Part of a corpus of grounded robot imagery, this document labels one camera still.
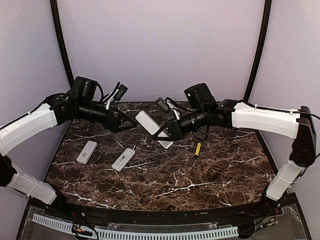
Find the white button remote control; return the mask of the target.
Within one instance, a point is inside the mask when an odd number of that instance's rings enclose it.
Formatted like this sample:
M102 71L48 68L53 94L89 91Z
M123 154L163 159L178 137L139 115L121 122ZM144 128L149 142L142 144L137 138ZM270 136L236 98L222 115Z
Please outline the white button remote control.
M136 116L137 122L152 136L160 129L160 126L144 111L141 110ZM173 142L165 140L157 140L160 145L168 149Z

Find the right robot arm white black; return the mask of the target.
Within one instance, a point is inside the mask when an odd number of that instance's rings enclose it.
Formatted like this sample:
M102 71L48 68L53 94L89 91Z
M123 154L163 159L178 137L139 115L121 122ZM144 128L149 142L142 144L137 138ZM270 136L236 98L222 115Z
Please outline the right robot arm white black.
M241 99L216 101L208 86L199 83L184 91L190 109L172 98L158 98L155 103L174 117L152 135L155 140L179 141L187 133L210 126L228 129L251 129L260 132L278 169L270 181L255 213L266 217L284 193L319 157L313 114L309 107L283 109L252 104Z

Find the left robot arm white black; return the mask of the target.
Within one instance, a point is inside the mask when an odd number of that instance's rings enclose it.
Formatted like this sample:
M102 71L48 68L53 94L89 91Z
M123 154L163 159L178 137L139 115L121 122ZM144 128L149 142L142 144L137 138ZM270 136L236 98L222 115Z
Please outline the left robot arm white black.
M71 213L61 191L12 162L9 153L40 135L73 120L87 120L98 123L112 133L133 129L136 122L114 106L128 91L128 87L118 82L108 94L101 94L94 100L96 90L102 86L93 79L78 76L70 90L46 97L38 106L0 127L0 185L11 188L27 197L50 206L60 218Z

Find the yellow handled screwdriver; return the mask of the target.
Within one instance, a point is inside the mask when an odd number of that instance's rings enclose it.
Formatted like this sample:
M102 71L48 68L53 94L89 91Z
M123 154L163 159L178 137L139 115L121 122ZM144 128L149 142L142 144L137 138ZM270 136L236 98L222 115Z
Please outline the yellow handled screwdriver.
M196 146L196 149L195 149L194 157L193 157L192 168L195 167L195 164L196 164L196 162L197 162L197 159L199 158L201 146L202 146L202 144L201 144L200 142L198 142L198 143L197 143L197 146Z

